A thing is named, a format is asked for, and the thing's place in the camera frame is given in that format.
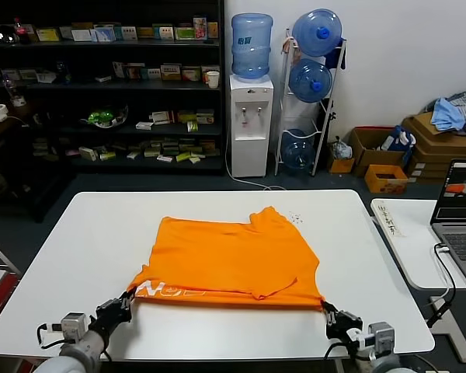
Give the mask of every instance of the blue cloth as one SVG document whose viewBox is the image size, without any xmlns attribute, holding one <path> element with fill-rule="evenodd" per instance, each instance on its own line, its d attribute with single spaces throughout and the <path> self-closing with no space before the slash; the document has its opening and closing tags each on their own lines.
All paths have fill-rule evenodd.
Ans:
<svg viewBox="0 0 466 373">
<path fill-rule="evenodd" d="M 438 131 L 462 130 L 466 120 L 462 112 L 446 99 L 438 99 L 433 110 L 432 124 Z"/>
</svg>

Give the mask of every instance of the white cup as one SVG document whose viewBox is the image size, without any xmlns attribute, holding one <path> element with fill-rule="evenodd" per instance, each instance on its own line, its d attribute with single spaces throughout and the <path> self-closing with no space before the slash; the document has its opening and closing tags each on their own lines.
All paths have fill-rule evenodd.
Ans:
<svg viewBox="0 0 466 373">
<path fill-rule="evenodd" d="M 219 86 L 219 72 L 208 71 L 207 78 L 209 81 L 209 88 L 216 89 Z"/>
</svg>

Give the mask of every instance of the blue water jug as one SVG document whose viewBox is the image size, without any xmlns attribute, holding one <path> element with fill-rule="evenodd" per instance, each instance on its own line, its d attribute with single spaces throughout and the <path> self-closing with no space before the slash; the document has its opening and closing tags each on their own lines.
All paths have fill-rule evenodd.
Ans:
<svg viewBox="0 0 466 373">
<path fill-rule="evenodd" d="M 271 27 L 267 14 L 237 14 L 233 26 L 233 72 L 245 79 L 261 78 L 270 71 Z"/>
<path fill-rule="evenodd" d="M 294 95 L 305 103 L 317 103 L 332 88 L 332 73 L 316 61 L 303 58 L 292 67 L 288 85 Z"/>
<path fill-rule="evenodd" d="M 342 23 L 331 10 L 313 10 L 298 19 L 292 36 L 306 55 L 326 56 L 338 46 L 342 38 Z"/>
<path fill-rule="evenodd" d="M 288 130 L 299 138 L 291 136 L 287 132 L 281 137 L 281 158 L 289 169 L 309 169 L 314 163 L 316 152 L 307 140 L 302 139 L 305 133 L 297 128 Z"/>
</svg>

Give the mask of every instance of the laptop screen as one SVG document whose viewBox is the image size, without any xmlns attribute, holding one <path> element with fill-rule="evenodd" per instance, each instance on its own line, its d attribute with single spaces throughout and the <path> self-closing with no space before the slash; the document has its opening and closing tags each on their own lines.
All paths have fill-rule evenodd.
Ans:
<svg viewBox="0 0 466 373">
<path fill-rule="evenodd" d="M 431 222 L 466 222 L 466 160 L 450 164 Z"/>
</svg>

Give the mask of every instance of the orange box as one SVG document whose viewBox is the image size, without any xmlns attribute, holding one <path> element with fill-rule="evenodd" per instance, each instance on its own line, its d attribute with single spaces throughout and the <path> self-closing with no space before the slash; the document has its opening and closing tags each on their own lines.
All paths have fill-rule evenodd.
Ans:
<svg viewBox="0 0 466 373">
<path fill-rule="evenodd" d="M 351 173 L 354 166 L 354 158 L 351 159 L 334 159 L 332 156 L 328 162 L 329 173 Z"/>
<path fill-rule="evenodd" d="M 364 179 L 371 193 L 390 194 L 404 193 L 409 181 L 400 167 L 387 165 L 370 165 Z"/>
</svg>

